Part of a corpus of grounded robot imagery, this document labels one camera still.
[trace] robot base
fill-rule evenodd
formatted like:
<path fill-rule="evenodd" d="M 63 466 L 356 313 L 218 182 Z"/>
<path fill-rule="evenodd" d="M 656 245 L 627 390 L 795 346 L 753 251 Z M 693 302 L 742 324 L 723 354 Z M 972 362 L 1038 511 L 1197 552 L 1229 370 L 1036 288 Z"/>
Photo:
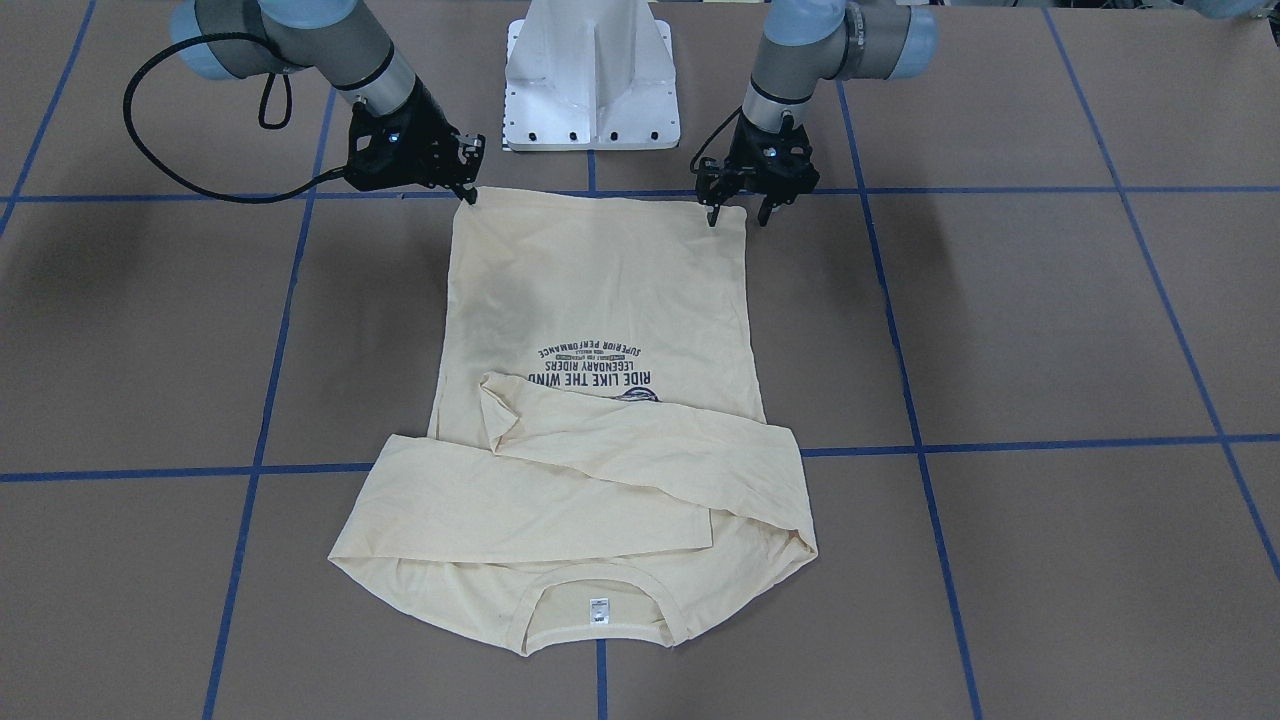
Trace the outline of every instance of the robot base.
<path fill-rule="evenodd" d="M 507 32 L 503 147 L 680 143 L 671 26 L 644 0 L 534 0 Z"/>

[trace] blue tape line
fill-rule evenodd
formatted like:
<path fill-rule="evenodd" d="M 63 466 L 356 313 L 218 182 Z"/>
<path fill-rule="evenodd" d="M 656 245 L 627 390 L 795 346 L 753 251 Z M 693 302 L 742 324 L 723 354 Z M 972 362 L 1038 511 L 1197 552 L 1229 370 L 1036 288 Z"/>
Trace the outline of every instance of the blue tape line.
<path fill-rule="evenodd" d="M 58 101 L 61 100 L 63 90 L 67 88 L 67 79 L 72 77 L 72 68 L 76 67 L 76 59 L 79 58 L 81 46 L 84 44 L 84 35 L 88 32 L 88 22 L 93 18 L 93 9 L 96 6 L 97 1 L 90 0 L 88 6 L 84 8 L 84 18 L 81 19 L 81 27 L 76 33 L 76 41 L 72 44 L 72 51 L 67 56 L 67 64 L 63 65 L 63 74 L 58 78 L 54 96 L 49 99 L 49 106 L 45 108 L 45 117 L 41 118 L 40 127 L 36 129 L 36 137 L 31 141 L 31 147 L 27 149 L 27 158 L 22 161 L 22 172 L 18 173 L 18 182 L 14 183 L 10 199 L 5 202 L 4 214 L 0 215 L 0 236 L 4 236 L 4 229 L 9 227 L 9 218 L 13 217 L 15 202 L 22 197 L 22 187 L 27 184 L 31 165 L 36 161 L 36 152 L 40 151 L 40 143 L 45 140 L 49 123 L 54 119 L 54 110 L 58 109 Z"/>
<path fill-rule="evenodd" d="M 1110 439 L 1051 439 L 1024 442 L 973 442 L 927 445 L 924 452 L 931 455 L 957 452 L 1023 452 L 1036 450 L 1102 450 L 1108 447 L 1170 447 L 1190 445 L 1217 445 L 1216 436 L 1190 437 L 1151 437 L 1151 438 L 1110 438 Z"/>
<path fill-rule="evenodd" d="M 801 457 L 865 457 L 879 455 L 928 455 L 979 454 L 979 452 L 1034 452 L 1043 450 L 1100 450 L 1114 447 L 1187 447 L 1197 445 L 1219 445 L 1226 439 L 1231 445 L 1280 443 L 1280 433 L 1251 433 L 1240 436 L 1188 436 L 1152 438 L 1107 438 L 1107 439 L 1050 439 L 1021 442 L 972 442 L 847 447 L 809 447 L 800 448 Z M 131 480 L 131 479 L 182 479 L 239 475 L 314 475 L 321 473 L 367 473 L 372 462 L 308 462 L 293 465 L 225 465 L 207 468 L 141 468 L 127 470 L 54 470 L 35 473 L 0 473 L 0 483 L 40 483 L 60 480 Z"/>
<path fill-rule="evenodd" d="M 1044 195 L 1115 192 L 1110 186 L 868 187 L 868 195 Z"/>
<path fill-rule="evenodd" d="M 1042 9 L 1041 13 L 1044 15 L 1044 22 L 1048 24 L 1050 33 L 1053 36 L 1053 44 L 1057 45 L 1057 51 L 1062 56 L 1062 64 L 1066 65 L 1066 74 L 1071 78 L 1071 85 L 1075 87 L 1075 96 L 1080 101 L 1084 117 L 1088 118 L 1089 127 L 1093 129 L 1093 137 L 1098 143 L 1098 150 L 1102 151 L 1102 159 L 1107 164 L 1107 172 L 1111 173 L 1111 179 L 1115 182 L 1116 192 L 1120 195 L 1120 202 L 1124 205 L 1124 211 L 1129 217 L 1129 227 L 1133 228 L 1134 238 L 1137 238 L 1138 247 L 1142 249 L 1143 260 L 1147 263 L 1147 270 L 1151 273 L 1151 279 L 1156 286 L 1156 292 L 1160 295 L 1160 302 L 1165 306 L 1165 314 L 1169 315 L 1169 323 L 1172 325 L 1174 334 L 1178 337 L 1178 345 L 1183 350 L 1187 366 L 1190 368 L 1192 377 L 1196 379 L 1196 387 L 1199 389 L 1201 400 L 1204 402 L 1204 410 L 1208 413 L 1210 421 L 1213 424 L 1213 432 L 1217 433 L 1219 441 L 1222 445 L 1222 452 L 1226 455 L 1226 461 L 1231 468 L 1231 475 L 1235 478 L 1235 484 L 1240 489 L 1240 497 L 1244 500 L 1244 505 L 1249 511 L 1249 518 L 1253 520 L 1253 527 L 1258 533 L 1258 538 L 1262 541 L 1262 547 L 1266 550 L 1267 559 L 1271 561 L 1271 571 L 1275 574 L 1276 580 L 1280 580 L 1280 556 L 1276 555 L 1276 548 L 1271 543 L 1271 536 L 1267 533 L 1267 528 L 1262 523 L 1262 516 L 1258 514 L 1258 509 L 1253 502 L 1253 493 L 1249 492 L 1249 486 L 1244 480 L 1244 474 L 1240 473 L 1240 466 L 1235 461 L 1235 452 L 1231 450 L 1230 441 L 1222 429 L 1222 420 L 1219 418 L 1217 409 L 1213 407 L 1213 400 L 1208 395 L 1208 386 L 1204 383 L 1199 365 L 1192 355 L 1190 343 L 1187 341 L 1183 325 L 1178 320 L 1178 314 L 1174 311 L 1174 304 L 1169 297 L 1169 292 L 1165 290 L 1165 282 L 1161 279 L 1160 270 L 1156 268 L 1156 260 L 1152 258 L 1151 249 L 1147 246 L 1147 238 L 1142 232 L 1142 225 L 1138 223 L 1138 215 L 1133 211 L 1133 205 L 1129 202 L 1129 193 L 1125 191 L 1124 183 L 1120 181 L 1120 173 L 1116 170 L 1111 152 L 1107 150 L 1107 143 L 1102 138 L 1102 129 L 1098 127 L 1098 122 L 1093 115 L 1093 109 L 1089 108 L 1089 101 L 1084 97 L 1084 88 L 1080 86 L 1080 79 L 1075 74 L 1075 68 L 1071 65 L 1071 58 L 1068 56 L 1066 45 L 1062 42 L 1062 37 L 1057 32 L 1057 26 L 1053 24 L 1052 15 L 1047 8 Z"/>
<path fill-rule="evenodd" d="M 1280 433 L 1252 433 L 1245 436 L 1226 436 L 1226 442 L 1280 442 Z"/>
<path fill-rule="evenodd" d="M 915 455 L 914 445 L 886 445 L 870 447 L 813 447 L 800 450 L 800 457 L 865 457 L 870 455 Z"/>
<path fill-rule="evenodd" d="M 52 473 L 3 473 L 0 483 L 49 483 L 63 480 L 137 480 L 147 478 L 211 478 L 250 475 L 253 468 L 147 468 L 137 470 L 63 470 Z"/>
<path fill-rule="evenodd" d="M 586 190 L 595 192 L 595 150 L 586 151 Z"/>
<path fill-rule="evenodd" d="M 609 720 L 609 669 L 604 639 L 595 641 L 595 717 Z"/>
<path fill-rule="evenodd" d="M 1280 184 L 1125 186 L 1125 192 L 1280 192 Z"/>
<path fill-rule="evenodd" d="M 209 468 L 137 468 L 127 470 L 55 470 L 45 473 L 0 473 L 3 483 L 51 483 L 67 480 L 140 480 L 182 478 L 233 478 L 241 475 L 315 475 L 320 473 L 367 473 L 372 462 L 312 462 L 301 465 L 225 465 Z"/>
<path fill-rule="evenodd" d="M 906 419 L 911 425 L 911 442 L 915 450 L 916 464 L 920 469 L 924 498 L 929 507 L 933 542 L 937 546 L 938 564 L 942 569 L 942 583 L 946 585 L 947 605 L 951 607 L 951 624 L 956 634 L 956 647 L 960 651 L 960 664 L 964 667 L 965 685 L 969 689 L 969 706 L 974 720 L 982 720 L 982 700 L 978 696 L 978 682 L 969 657 L 969 641 L 964 630 L 964 618 L 960 614 L 960 601 L 956 594 L 955 580 L 951 577 L 951 560 L 947 555 L 947 543 L 942 533 L 942 518 L 938 515 L 938 503 L 933 495 L 928 455 L 924 452 L 920 423 L 915 414 L 915 401 L 911 397 L 911 380 L 906 372 L 906 355 L 902 352 L 902 342 L 899 338 L 897 320 L 893 318 L 893 300 L 890 296 L 888 278 L 884 274 L 884 261 L 879 249 L 879 237 L 876 232 L 876 220 L 872 218 L 870 196 L 867 193 L 867 179 L 863 176 L 863 163 L 858 154 L 858 140 L 854 136 L 854 120 L 849 113 L 849 100 L 845 97 L 845 85 L 842 82 L 836 83 L 836 94 L 840 96 L 840 111 L 845 118 L 845 133 L 849 137 L 849 155 L 854 163 L 854 176 L 858 178 L 858 187 L 861 191 L 859 192 L 859 200 L 863 205 L 863 219 L 867 223 L 867 238 L 870 242 L 872 258 L 876 261 L 876 281 L 879 282 L 881 292 L 884 296 L 884 319 L 888 323 L 888 336 L 893 343 L 893 354 L 897 356 L 897 372 L 902 382 L 902 400 L 906 402 Z"/>
<path fill-rule="evenodd" d="M 329 91 L 329 100 L 325 104 L 324 122 L 320 126 L 320 138 L 316 142 L 316 155 L 312 163 L 312 174 L 320 173 L 324 163 L 325 138 L 329 137 L 329 123 L 333 119 L 335 90 Z M 289 340 L 289 313 L 293 307 L 293 291 L 298 284 L 298 270 L 302 266 L 302 256 L 307 247 L 307 234 L 311 231 L 311 213 L 315 209 L 316 191 L 312 187 L 306 192 L 307 204 L 302 210 L 302 227 L 298 229 L 297 249 L 293 252 L 293 266 L 289 269 L 289 288 L 284 295 L 284 310 L 280 313 L 280 332 L 275 341 L 275 357 L 271 361 L 271 377 L 266 386 L 266 398 L 262 401 L 262 427 L 257 436 L 257 447 L 253 451 L 253 465 L 262 464 L 266 454 L 266 438 L 271 429 L 271 413 L 275 409 L 275 392 L 280 383 L 280 368 L 284 365 L 284 347 Z M 232 560 L 232 577 L 227 585 L 227 602 L 223 606 L 223 620 L 218 629 L 218 644 L 214 650 L 214 664 L 209 671 L 209 689 L 205 693 L 204 720 L 212 720 L 214 705 L 218 702 L 218 687 L 221 683 L 223 661 L 227 657 L 227 639 L 230 635 L 232 615 L 236 611 L 236 593 L 239 589 L 241 569 L 244 565 L 244 547 L 248 543 L 250 524 L 253 519 L 253 502 L 257 498 L 259 475 L 250 475 L 248 489 L 244 493 L 244 511 L 241 516 L 239 536 L 236 541 L 236 556 Z"/>
<path fill-rule="evenodd" d="M 253 501 L 257 498 L 257 475 L 250 475 L 244 491 L 244 507 L 241 510 L 241 527 L 236 536 L 236 555 L 232 556 L 232 575 L 227 583 L 227 598 L 223 600 L 223 619 L 218 624 L 218 644 L 214 647 L 214 665 L 209 671 L 209 689 L 205 691 L 204 720 L 212 720 L 214 703 L 218 701 L 218 685 L 223 679 L 223 660 L 227 657 L 227 638 L 230 637 L 232 614 L 236 611 L 236 593 L 239 591 L 241 570 L 244 566 L 244 547 L 248 544 L 248 528 L 253 520 Z"/>

